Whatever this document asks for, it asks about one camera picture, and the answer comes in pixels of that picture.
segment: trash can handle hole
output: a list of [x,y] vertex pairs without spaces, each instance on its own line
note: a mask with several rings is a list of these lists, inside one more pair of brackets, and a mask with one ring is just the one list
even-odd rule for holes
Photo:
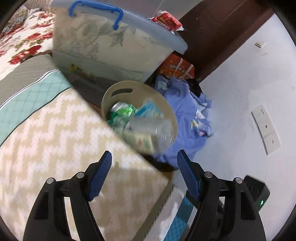
[[115,96],[115,95],[118,95],[118,94],[123,94],[123,93],[131,93],[133,92],[132,89],[130,88],[127,88],[127,89],[119,89],[119,90],[115,90],[112,94],[111,94],[111,97]]

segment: blue cloth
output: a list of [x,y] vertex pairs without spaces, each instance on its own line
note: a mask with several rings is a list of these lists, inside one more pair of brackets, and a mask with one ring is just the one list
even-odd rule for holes
[[189,90],[185,80],[165,79],[159,75],[155,81],[155,90],[161,93],[172,107],[178,122],[178,135],[174,144],[164,153],[154,155],[159,162],[169,163],[178,168],[177,153],[185,150],[189,159],[193,159],[207,140],[214,134],[209,122],[205,118],[207,108],[211,108],[211,101],[204,94],[198,98]]

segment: metal screw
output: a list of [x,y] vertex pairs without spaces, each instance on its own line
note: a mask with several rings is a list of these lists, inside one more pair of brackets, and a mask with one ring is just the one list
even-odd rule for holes
[[236,181],[237,183],[239,183],[239,184],[242,183],[242,179],[241,179],[240,177],[237,177],[237,178],[235,179],[235,181]]
[[205,177],[211,178],[213,174],[211,172],[205,172]]
[[79,172],[76,174],[77,178],[83,178],[84,177],[84,173],[83,172]]
[[49,179],[47,179],[46,181],[48,184],[52,184],[54,182],[54,179],[52,177],[50,177]]

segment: floral blanket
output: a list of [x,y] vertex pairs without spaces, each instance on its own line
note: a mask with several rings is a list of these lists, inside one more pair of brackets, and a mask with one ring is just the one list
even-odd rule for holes
[[52,49],[55,14],[36,12],[24,25],[0,39],[0,80],[13,71],[26,54]]

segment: white outlet plate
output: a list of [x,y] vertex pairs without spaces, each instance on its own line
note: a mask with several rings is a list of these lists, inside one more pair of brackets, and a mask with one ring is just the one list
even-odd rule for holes
[[281,148],[281,143],[279,141],[279,137],[277,136],[276,132],[271,133],[269,136],[265,137],[263,141],[264,141],[267,155]]
[[271,133],[275,132],[274,125],[272,124],[267,111],[263,105],[259,105],[252,111],[252,115],[257,123],[262,138],[264,139]]

